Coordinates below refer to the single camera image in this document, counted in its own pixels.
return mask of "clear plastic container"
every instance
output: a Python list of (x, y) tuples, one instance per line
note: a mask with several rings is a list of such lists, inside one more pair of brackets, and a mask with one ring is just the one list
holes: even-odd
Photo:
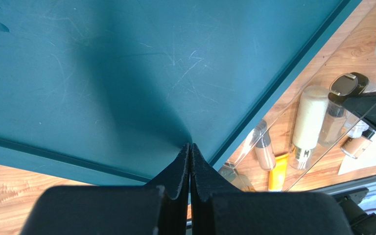
[[(333, 86), (338, 79), (341, 83), (338, 83), (338, 86)], [(360, 73), (314, 77), (300, 89), (288, 89), (285, 94), (289, 92), (287, 95), (293, 96), (291, 100), (281, 105), (276, 104), (272, 108), (272, 112), (263, 118), (267, 126), (264, 134), (268, 133), (271, 137), (274, 156), (289, 153), (283, 191), (294, 186), (354, 126), (361, 123), (359, 121), (363, 116), (357, 118), (351, 115), (338, 105), (337, 100), (344, 99), (346, 95), (350, 94), (364, 95), (372, 80), (375, 84), (374, 90), (376, 90), (375, 78), (367, 78)], [(320, 91), (320, 94), (314, 95), (314, 90)], [(313, 102), (310, 102), (310, 106), (308, 103), (306, 104), (306, 101), (303, 102), (303, 99), (308, 100), (308, 97), (310, 100), (316, 101), (316, 108), (309, 108), (314, 104)], [(294, 135), (304, 136), (303, 140), (300, 138), (294, 140)], [(259, 138), (257, 138), (256, 129), (253, 129), (228, 159), (228, 164), (225, 167), (231, 167), (239, 174), (248, 176), (256, 190), (265, 191), (269, 174), (264, 173), (261, 169), (256, 152), (252, 151), (263, 134), (259, 133), (258, 136)]]

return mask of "scratch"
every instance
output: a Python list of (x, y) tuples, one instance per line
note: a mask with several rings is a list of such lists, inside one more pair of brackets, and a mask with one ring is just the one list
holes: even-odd
[(49, 41), (49, 40), (46, 40), (46, 41), (47, 41), (48, 43), (52, 44), (52, 46), (56, 47), (56, 45), (53, 44), (51, 41)]
[(207, 97), (207, 96), (205, 96), (205, 95), (203, 95), (203, 94), (198, 94), (198, 95), (201, 96), (201, 97), (204, 97), (204, 98), (206, 98), (206, 99), (209, 99), (209, 100), (211, 100), (211, 101), (214, 101), (214, 102), (218, 103), (216, 100), (211, 99), (210, 97)]
[(256, 41), (256, 38), (253, 37), (253, 43), (255, 44), (255, 55), (258, 54), (258, 47), (259, 47), (259, 52), (262, 54), (262, 49), (260, 48), (259, 42)]
[(84, 94), (84, 91), (87, 88), (87, 85), (88, 85), (89, 82), (90, 82), (90, 80), (88, 79), (87, 82), (85, 83), (84, 89), (82, 89), (81, 94), (79, 95), (79, 100), (81, 100), (81, 98), (82, 98), (82, 96)]
[(213, 86), (213, 87), (218, 87), (218, 88), (221, 88), (221, 89), (226, 89), (226, 90), (229, 90), (229, 91), (231, 91), (231, 92), (234, 92), (234, 90), (229, 89), (229, 88), (226, 88), (226, 87), (220, 87), (220, 86), (218, 86), (218, 85), (211, 84), (211, 83), (204, 82), (204, 81), (201, 81), (201, 82), (203, 82), (203, 83), (205, 83), (205, 84), (207, 84), (207, 85)]
[(153, 48), (153, 47), (148, 46), (148, 45), (146, 45), (146, 44), (144, 44), (144, 43), (140, 43), (140, 44), (142, 44), (143, 46), (147, 46), (147, 47)]
[(199, 61), (197, 61), (197, 62), (195, 62), (195, 64), (193, 64), (183, 75), (182, 75), (182, 77), (175, 83), (175, 85), (173, 85), (172, 87), (171, 87), (171, 90), (170, 90), (170, 92), (168, 92), (168, 94), (166, 95), (166, 100), (168, 100), (168, 98), (169, 98), (169, 94), (173, 91), (173, 89), (182, 81), (182, 79), (185, 77), (185, 75), (192, 69), (192, 68), (194, 68), (198, 63), (200, 63), (201, 61), (202, 61), (203, 59), (201, 59), (201, 60), (199, 60)]
[(209, 24), (203, 24), (203, 23), (195, 23), (195, 24), (196, 24), (196, 25), (201, 25), (201, 26), (210, 27), (210, 28), (217, 28), (216, 26), (209, 25)]
[(195, 62), (195, 64), (194, 65), (192, 65), (185, 73), (184, 73), (184, 75), (182, 75), (182, 77), (181, 77), (181, 79), (180, 79), (180, 81), (182, 80), (182, 78), (184, 78), (185, 77), (185, 75), (192, 69), (192, 68), (194, 68), (198, 63), (200, 63), (201, 61), (203, 61), (203, 59), (200, 59), (199, 61), (197, 61), (197, 62)]
[(191, 55), (189, 55), (189, 58), (191, 59), (191, 56), (196, 52), (197, 50), (193, 51)]
[(84, 35), (82, 35), (81, 31), (78, 29), (78, 27), (68, 18), (69, 22), (72, 24), (72, 26), (76, 29), (76, 31), (78, 31), (79, 35), (81, 35), (81, 37), (84, 37)]

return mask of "wood grain surface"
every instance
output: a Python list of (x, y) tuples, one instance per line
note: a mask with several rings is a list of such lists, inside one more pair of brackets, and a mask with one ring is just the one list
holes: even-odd
[[(270, 133), (273, 142), (275, 136), (277, 142), (287, 142), (289, 138), (287, 130), (292, 128), (296, 104), (292, 104), (287, 110), (286, 107), (292, 97), (314, 75), (328, 83), (344, 72), (360, 71), (376, 80), (376, 56), (373, 55), (375, 44), (376, 0), (363, 0), (265, 117), (272, 123), (277, 119), (277, 114), (285, 111), (277, 120), (277, 123), (283, 125), (274, 128), (274, 133)], [(282, 144), (275, 146), (276, 152), (284, 151), (283, 147)], [(238, 157), (241, 148), (242, 146), (232, 159)], [(343, 157), (338, 148), (332, 149), (292, 190), (319, 188), (376, 174), (376, 167), (371, 167), (337, 176)], [(268, 173), (260, 170), (253, 152), (244, 157), (238, 170), (251, 179), (256, 189), (266, 190)], [(39, 195), (55, 185), (84, 185), (84, 183), (0, 165), (0, 235), (18, 234)]]
[[(357, 10), (361, 9), (361, 7), (368, 10), (373, 6), (372, 1), (363, 3), (365, 4), (360, 5)], [(339, 75), (357, 71), (366, 75), (371, 81), (376, 82), (376, 55), (374, 55), (376, 46), (376, 5), (368, 12), (366, 17), (364, 17), (359, 24), (356, 24), (357, 26), (351, 30), (351, 33), (342, 43), (340, 43), (340, 40), (335, 39), (336, 34), (332, 37), (332, 39), (339, 44), (336, 50), (332, 54), (330, 53), (333, 49), (329, 50), (327, 48), (324, 51), (326, 47), (330, 47), (330, 44), (326, 44), (313, 61), (311, 61), (309, 67), (300, 74), (297, 80), (288, 88), (276, 105), (274, 105), (265, 116), (265, 119), (269, 120), (268, 123), (275, 122), (269, 131), (275, 155), (288, 152), (298, 109), (298, 98), (294, 99), (292, 102), (288, 101), (294, 97), (294, 94), (302, 90), (303, 84), (306, 84), (306, 81), (310, 78), (312, 79), (309, 84), (321, 85), (328, 88)], [(346, 26), (350, 20), (352, 20), (352, 18), (349, 18), (342, 27), (340, 27), (338, 32), (345, 31), (343, 27)], [(323, 57), (324, 59), (328, 57), (328, 59), (320, 64)], [(284, 109), (285, 104), (289, 106), (284, 110), (283, 114), (277, 119), (273, 118), (276, 116), (274, 113), (279, 113), (279, 110)], [(296, 170), (288, 165), (287, 179), (283, 190), (292, 187), (302, 176), (299, 183), (295, 185), (292, 190), (309, 190), (376, 175), (376, 167), (363, 169), (357, 173), (348, 173), (342, 176), (337, 175), (340, 164), (345, 156), (339, 146), (345, 140), (346, 139), (341, 140), (339, 144), (315, 164), (324, 152), (328, 151), (327, 148), (317, 147), (312, 157), (312, 163), (315, 164), (315, 166), (304, 176), (303, 170)], [(238, 154), (238, 151), (230, 157), (232, 161), (233, 159), (238, 159), (236, 154)], [(268, 172), (261, 170), (254, 151), (247, 152), (243, 160), (238, 164), (237, 170), (240, 174), (244, 174), (250, 179), (256, 190), (267, 190)]]

